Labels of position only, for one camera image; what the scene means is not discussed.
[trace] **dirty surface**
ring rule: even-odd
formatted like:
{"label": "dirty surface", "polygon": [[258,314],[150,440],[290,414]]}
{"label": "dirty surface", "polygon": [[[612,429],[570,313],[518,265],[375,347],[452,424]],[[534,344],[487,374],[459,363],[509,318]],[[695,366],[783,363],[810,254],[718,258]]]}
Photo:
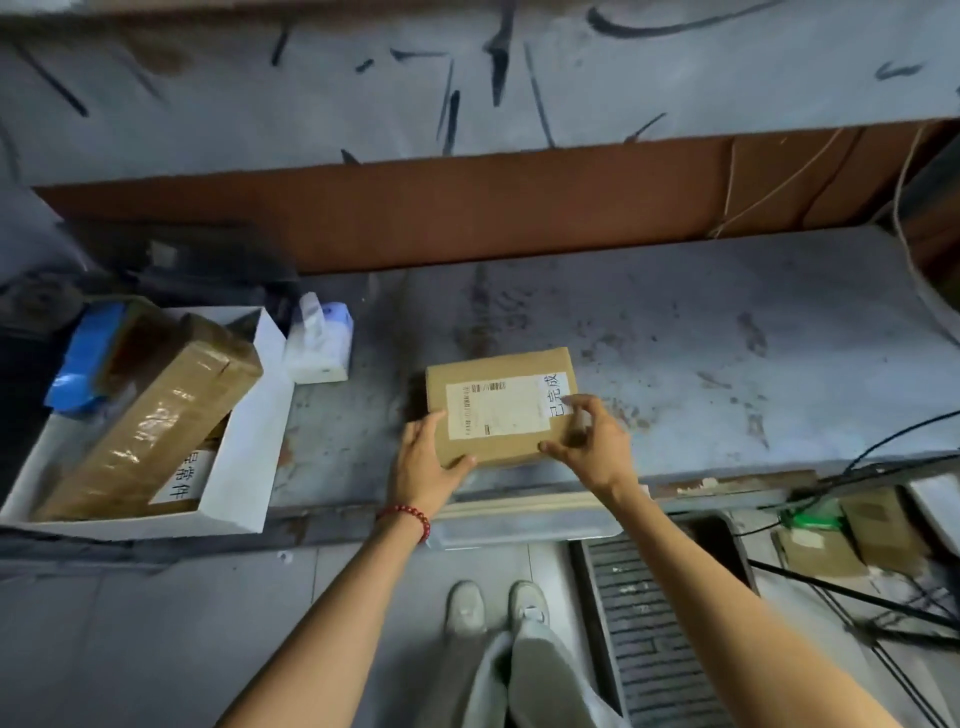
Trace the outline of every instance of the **dirty surface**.
{"label": "dirty surface", "polygon": [[[298,387],[272,505],[383,499],[430,364],[570,349],[581,391],[634,434],[643,477],[834,467],[960,407],[899,244],[857,229],[306,279],[356,322],[350,380]],[[960,423],[891,443],[950,450]],[[553,462],[481,472],[458,497],[579,488]]]}

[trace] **hand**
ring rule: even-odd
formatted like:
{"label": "hand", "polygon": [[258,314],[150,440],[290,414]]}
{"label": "hand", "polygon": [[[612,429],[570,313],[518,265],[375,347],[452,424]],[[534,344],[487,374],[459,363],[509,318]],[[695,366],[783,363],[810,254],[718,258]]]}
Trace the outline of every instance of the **hand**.
{"label": "hand", "polygon": [[431,412],[404,427],[390,493],[391,504],[413,506],[428,519],[437,515],[477,464],[475,457],[464,455],[449,470],[441,467],[434,437],[437,423],[444,417],[445,410]]}
{"label": "hand", "polygon": [[540,452],[567,465],[597,496],[608,495],[616,487],[636,486],[630,433],[607,411],[599,397],[573,395],[564,401],[573,404],[578,412],[587,410],[593,418],[593,427],[587,428],[587,443],[582,448],[567,448],[544,441],[538,445]]}

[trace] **white box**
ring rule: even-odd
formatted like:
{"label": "white box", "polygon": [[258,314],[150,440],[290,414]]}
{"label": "white box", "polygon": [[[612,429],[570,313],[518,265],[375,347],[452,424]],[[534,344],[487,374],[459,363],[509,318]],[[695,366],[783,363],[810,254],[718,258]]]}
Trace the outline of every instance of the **white box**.
{"label": "white box", "polygon": [[61,443],[83,427],[74,420],[51,415],[0,508],[0,524],[102,541],[217,536],[263,530],[294,395],[294,383],[283,366],[286,337],[266,310],[258,306],[166,310],[176,318],[197,313],[218,324],[230,324],[249,313],[260,312],[253,346],[260,356],[263,376],[230,414],[198,509],[192,513],[138,519],[31,522],[30,514],[40,497],[39,484],[52,455]]}

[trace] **metal workbench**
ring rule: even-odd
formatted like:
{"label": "metal workbench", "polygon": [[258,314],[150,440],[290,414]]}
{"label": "metal workbench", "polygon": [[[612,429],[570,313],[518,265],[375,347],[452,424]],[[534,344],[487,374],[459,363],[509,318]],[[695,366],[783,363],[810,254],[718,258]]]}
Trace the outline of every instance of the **metal workbench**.
{"label": "metal workbench", "polygon": [[[430,364],[569,347],[580,390],[602,396],[634,434],[641,478],[668,512],[783,503],[796,488],[776,476],[732,494],[677,484],[837,473],[894,431],[960,408],[960,349],[921,303],[900,243],[874,228],[331,275],[304,284],[322,300],[346,302],[353,314],[350,379],[298,387],[264,534],[143,542],[123,546],[124,559],[160,563],[364,538],[383,500],[400,429],[423,413]],[[953,419],[910,433],[872,459],[955,454],[958,445],[960,419]],[[566,468],[542,461],[478,471],[455,498],[580,488]],[[461,518],[436,529],[439,546],[617,530],[595,508]],[[115,547],[102,546],[82,558],[93,559],[95,551],[96,559],[111,561]],[[43,548],[45,558],[69,551]]]}

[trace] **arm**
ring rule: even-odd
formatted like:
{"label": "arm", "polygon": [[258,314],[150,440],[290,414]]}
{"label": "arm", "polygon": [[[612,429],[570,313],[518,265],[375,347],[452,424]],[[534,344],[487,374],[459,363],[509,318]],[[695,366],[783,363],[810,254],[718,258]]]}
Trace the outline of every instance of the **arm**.
{"label": "arm", "polygon": [[[475,465],[467,457],[448,471],[440,467],[434,434],[445,414],[408,424],[396,459],[391,503],[411,505],[427,518]],[[230,706],[221,728],[349,728],[394,587],[422,534],[420,521],[408,514],[382,519]]]}
{"label": "arm", "polygon": [[540,449],[566,463],[636,543],[737,726],[898,726],[637,487],[630,435],[603,403],[586,395],[572,399],[593,418],[587,444],[541,443]]}

